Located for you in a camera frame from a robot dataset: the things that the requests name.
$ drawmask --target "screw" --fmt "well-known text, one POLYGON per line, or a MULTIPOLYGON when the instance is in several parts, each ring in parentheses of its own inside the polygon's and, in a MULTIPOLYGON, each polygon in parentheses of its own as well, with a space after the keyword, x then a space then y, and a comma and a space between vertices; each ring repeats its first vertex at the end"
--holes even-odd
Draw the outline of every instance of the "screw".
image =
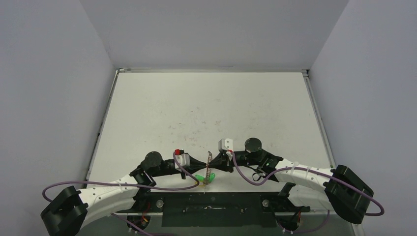
POLYGON ((267 199, 263 200, 263 201, 262 201, 262 205, 263 205, 264 207, 268 207, 268 206, 269 206, 269 201, 268 201, 267 199))
POLYGON ((156 207, 157 208, 161 208, 163 205, 164 205, 164 201, 163 200, 156 201, 156 207))

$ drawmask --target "green object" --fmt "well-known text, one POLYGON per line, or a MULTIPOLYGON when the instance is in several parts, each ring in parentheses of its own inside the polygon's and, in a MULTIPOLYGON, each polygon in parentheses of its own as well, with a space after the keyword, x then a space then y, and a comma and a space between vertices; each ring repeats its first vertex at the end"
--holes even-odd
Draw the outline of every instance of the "green object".
MULTIPOLYGON (((215 173, 211 173, 210 174, 210 178, 208 179, 208 183, 213 182, 213 180, 214 180, 215 177, 216 177, 216 174, 215 173)), ((204 180, 206 180, 206 177, 201 176, 201 175, 195 175, 195 178, 197 178, 198 181, 201 181, 201 182, 203 182, 204 180)))

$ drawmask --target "white wall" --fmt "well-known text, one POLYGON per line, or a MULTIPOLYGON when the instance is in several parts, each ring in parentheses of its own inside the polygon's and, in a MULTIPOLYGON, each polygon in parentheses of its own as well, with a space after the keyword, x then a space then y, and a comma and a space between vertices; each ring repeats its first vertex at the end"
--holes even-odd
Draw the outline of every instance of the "white wall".
POLYGON ((350 0, 310 71, 337 164, 386 208, 367 235, 417 231, 416 12, 416 0, 350 0))
POLYGON ((348 0, 80 0, 117 67, 310 68, 348 0))
POLYGON ((0 32, 0 234, 42 236, 42 188, 85 176, 114 69, 77 0, 2 2, 0 32))

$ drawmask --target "metal frame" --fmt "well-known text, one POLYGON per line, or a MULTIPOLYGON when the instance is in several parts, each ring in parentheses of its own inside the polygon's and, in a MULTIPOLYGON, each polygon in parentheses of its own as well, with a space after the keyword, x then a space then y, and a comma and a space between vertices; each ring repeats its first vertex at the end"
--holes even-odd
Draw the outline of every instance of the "metal frame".
MULTIPOLYGON (((113 92, 114 92, 115 87, 116 87, 116 83, 117 83, 119 73, 138 73, 138 72, 301 72, 303 74, 305 86, 306 86, 307 92, 310 96, 310 101, 311 101, 311 104, 313 106, 313 110, 314 110, 314 113, 315 113, 315 116, 316 116, 316 120, 317 120, 317 123, 318 123, 318 126, 319 126, 319 130, 320 130, 320 133, 322 135, 323 142, 325 144, 328 159, 329 159, 332 167, 336 166, 334 158, 333 158, 333 153, 331 151, 330 144, 329 144, 329 141, 328 141, 328 137, 327 137, 327 134, 326 134, 326 130, 324 128, 323 121, 322 121, 322 118, 320 116, 320 112, 317 108, 317 103, 316 103, 316 100, 314 98, 314 94, 313 94, 313 91, 312 91, 312 88, 311 88, 311 84, 310 84, 310 81, 309 81, 307 70, 301 70, 301 71, 300 70, 291 70, 291 69, 277 70, 276 68, 259 70, 259 69, 254 69, 254 68, 239 68, 239 67, 234 67, 234 66, 218 67, 218 68, 212 68, 212 69, 163 69, 163 68, 148 68, 148 67, 143 67, 143 68, 120 68, 120 69, 116 70, 116 73, 115 73, 115 76, 114 76, 114 79, 113 79, 112 88, 110 90, 109 99, 107 101, 106 111, 104 113, 103 120, 101 122, 99 133, 97 135, 97 140, 94 144, 94 151, 93 151, 93 154, 92 154, 92 157, 91 157, 91 161, 90 161, 89 169, 88 169, 88 172, 87 172, 86 180, 89 179, 90 174, 91 174, 92 166, 94 164, 95 156, 97 154, 98 144, 99 144, 100 138, 101 138, 101 133, 102 133, 103 128, 104 128, 104 123, 106 122, 106 117, 107 117, 107 114, 108 114, 108 111, 109 111, 110 103, 111 103, 111 100, 112 100, 112 97, 113 97, 113 92)), ((149 215, 160 215, 160 214, 161 213, 153 213, 153 214, 149 214, 149 215)), ((322 214, 322 212, 311 212, 311 214, 322 214)), ((353 230, 354 230, 354 233, 355 233, 356 236, 365 236, 362 225, 352 224, 352 227, 353 227, 353 230)))

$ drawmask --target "white table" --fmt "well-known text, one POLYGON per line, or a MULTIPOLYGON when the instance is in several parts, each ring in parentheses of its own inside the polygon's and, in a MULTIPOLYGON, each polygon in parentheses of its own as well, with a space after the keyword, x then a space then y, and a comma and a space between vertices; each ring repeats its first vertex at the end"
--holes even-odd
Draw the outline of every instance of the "white table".
MULTIPOLYGON (((150 151, 164 159, 183 148, 207 161, 217 142, 234 140, 244 150, 250 137, 263 149, 300 164, 328 168, 330 160, 301 73, 165 72, 119 73, 89 170, 92 181, 130 173, 150 151)), ((242 168, 250 177, 252 170, 242 168)), ((239 174, 216 174, 209 192, 279 191, 283 183, 246 183, 239 174)), ((205 170, 195 174, 205 175, 205 170)), ((157 186, 194 183, 179 175, 156 177, 157 186)), ((187 190, 203 191, 203 188, 187 190)))

